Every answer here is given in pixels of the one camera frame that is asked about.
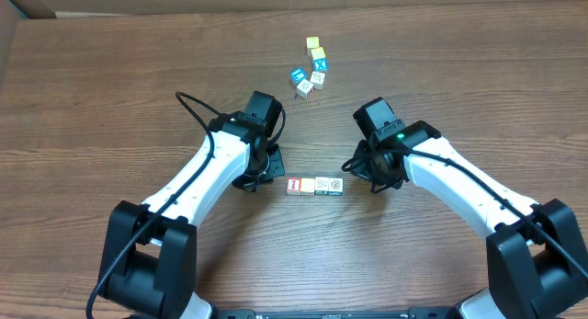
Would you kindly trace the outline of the red letter I block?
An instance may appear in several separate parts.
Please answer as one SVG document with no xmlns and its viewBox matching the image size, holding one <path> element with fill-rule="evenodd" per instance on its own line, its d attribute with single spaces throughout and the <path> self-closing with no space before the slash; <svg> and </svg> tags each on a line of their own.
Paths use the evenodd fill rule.
<svg viewBox="0 0 588 319">
<path fill-rule="evenodd" d="M 289 195 L 301 194 L 301 179 L 299 177 L 289 177 L 287 180 L 286 191 Z"/>
</svg>

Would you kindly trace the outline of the wooden letter K block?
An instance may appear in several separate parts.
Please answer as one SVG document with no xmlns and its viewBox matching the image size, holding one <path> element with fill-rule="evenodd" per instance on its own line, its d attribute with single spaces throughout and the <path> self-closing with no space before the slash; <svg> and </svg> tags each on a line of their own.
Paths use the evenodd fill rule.
<svg viewBox="0 0 588 319">
<path fill-rule="evenodd" d="M 300 180 L 300 194 L 312 196 L 315 194 L 315 179 L 314 178 L 302 178 Z"/>
</svg>

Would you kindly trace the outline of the wooden ladybug block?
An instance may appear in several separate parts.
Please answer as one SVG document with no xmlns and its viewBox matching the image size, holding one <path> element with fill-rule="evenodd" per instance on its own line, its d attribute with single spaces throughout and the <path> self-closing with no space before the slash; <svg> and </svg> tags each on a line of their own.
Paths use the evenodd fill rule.
<svg viewBox="0 0 588 319">
<path fill-rule="evenodd" d="M 316 177 L 314 191 L 316 195 L 327 195 L 329 192 L 329 178 Z"/>
</svg>

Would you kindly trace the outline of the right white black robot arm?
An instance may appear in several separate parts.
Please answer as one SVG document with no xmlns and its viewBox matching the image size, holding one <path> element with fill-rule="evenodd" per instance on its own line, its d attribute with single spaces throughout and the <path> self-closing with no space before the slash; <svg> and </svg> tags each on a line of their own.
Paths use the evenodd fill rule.
<svg viewBox="0 0 588 319">
<path fill-rule="evenodd" d="M 364 138 L 343 171 L 374 194 L 405 182 L 424 188 L 485 242 L 487 287 L 435 318 L 556 318 L 586 299 L 587 247 L 569 206 L 503 186 L 430 124 L 405 125 L 381 97 L 353 118 Z"/>
</svg>

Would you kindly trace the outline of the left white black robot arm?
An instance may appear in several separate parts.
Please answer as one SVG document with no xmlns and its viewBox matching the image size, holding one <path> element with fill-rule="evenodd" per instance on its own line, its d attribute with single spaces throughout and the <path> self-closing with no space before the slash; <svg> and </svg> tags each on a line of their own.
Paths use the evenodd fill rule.
<svg viewBox="0 0 588 319">
<path fill-rule="evenodd" d="M 195 292 L 198 229 L 226 188 L 255 192 L 284 175 L 277 141 L 286 112 L 255 91 L 244 110 L 214 115 L 200 124 L 204 142 L 177 175 L 142 203 L 123 200 L 110 213 L 87 317 L 97 298 L 136 318 L 218 317 Z"/>
</svg>

